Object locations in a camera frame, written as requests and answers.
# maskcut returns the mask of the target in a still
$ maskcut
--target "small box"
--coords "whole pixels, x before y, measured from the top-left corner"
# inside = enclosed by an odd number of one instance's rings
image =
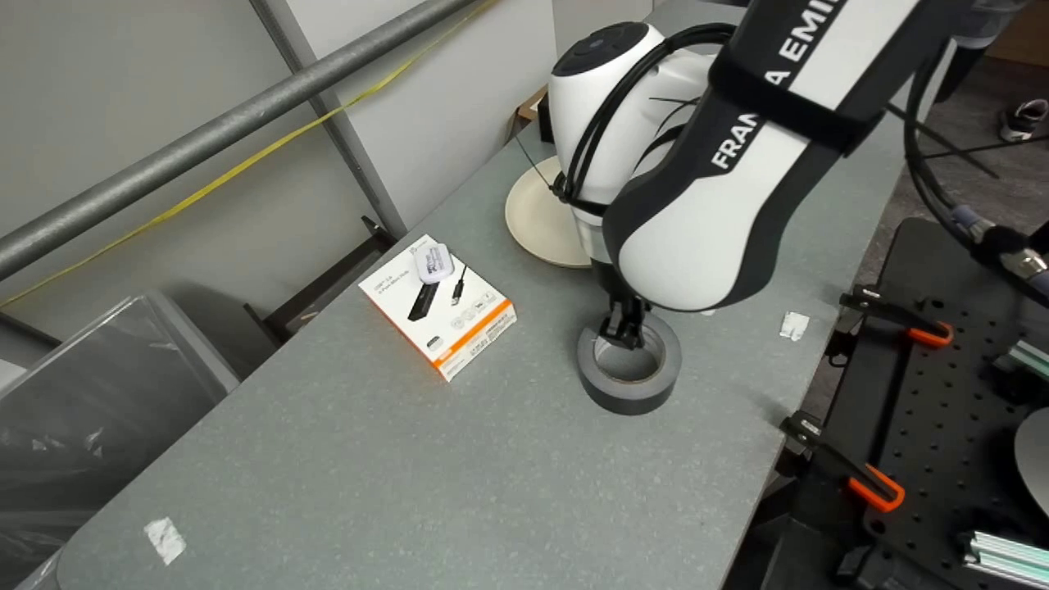
[[[514,306],[431,235],[369,273],[359,292],[445,381],[516,321]]]

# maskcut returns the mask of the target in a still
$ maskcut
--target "white box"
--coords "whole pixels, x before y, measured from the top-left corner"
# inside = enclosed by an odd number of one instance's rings
[[[452,254],[452,275],[435,283],[431,306],[422,318],[409,318],[422,298],[417,254],[435,245],[418,235],[385,265],[359,283],[359,292],[396,324],[401,333],[452,381],[473,356],[479,356],[503,329],[516,321],[514,306]]]

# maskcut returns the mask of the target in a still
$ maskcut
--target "gray floor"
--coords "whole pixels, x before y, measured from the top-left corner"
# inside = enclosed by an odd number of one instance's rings
[[[1002,106],[1014,106],[1031,94],[1049,94],[1049,68],[982,60],[973,68],[973,74],[959,86],[959,90],[929,110],[927,125],[946,135],[959,147],[994,145],[997,115],[1002,110]],[[929,168],[956,201],[977,207],[991,220],[1008,221],[1015,228],[1036,228],[1049,220],[1049,201],[1046,201],[1049,145],[1024,145],[1024,147],[991,152],[977,156],[991,162],[998,173],[998,180],[973,169],[956,156],[935,161]],[[890,232],[908,216],[927,216],[927,212],[911,180],[901,176],[880,216],[880,227],[864,251],[864,263],[857,265],[856,283],[879,279]],[[823,416],[832,404],[837,382],[840,382],[840,371],[823,368],[812,381],[806,410]]]

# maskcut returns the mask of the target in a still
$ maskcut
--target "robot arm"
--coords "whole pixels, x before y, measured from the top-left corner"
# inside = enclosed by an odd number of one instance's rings
[[[759,292],[796,203],[862,145],[959,6],[755,0],[734,32],[663,40],[627,24],[578,42],[548,87],[550,125],[562,201],[611,298],[702,310]]]

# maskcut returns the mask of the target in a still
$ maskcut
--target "gray table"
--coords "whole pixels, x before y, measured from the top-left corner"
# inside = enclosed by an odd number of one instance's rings
[[[667,6],[693,24],[724,6]],[[502,203],[528,168],[488,161],[418,232],[507,292],[522,321],[455,382],[343,292],[55,557],[62,590],[159,585],[719,585],[781,435],[901,169],[885,120],[800,207],[778,279],[719,314],[666,314],[684,371],[647,416],[591,404],[572,336],[604,314],[586,273],[522,251]],[[800,345],[785,310],[809,314]],[[163,568],[144,524],[173,519]]]

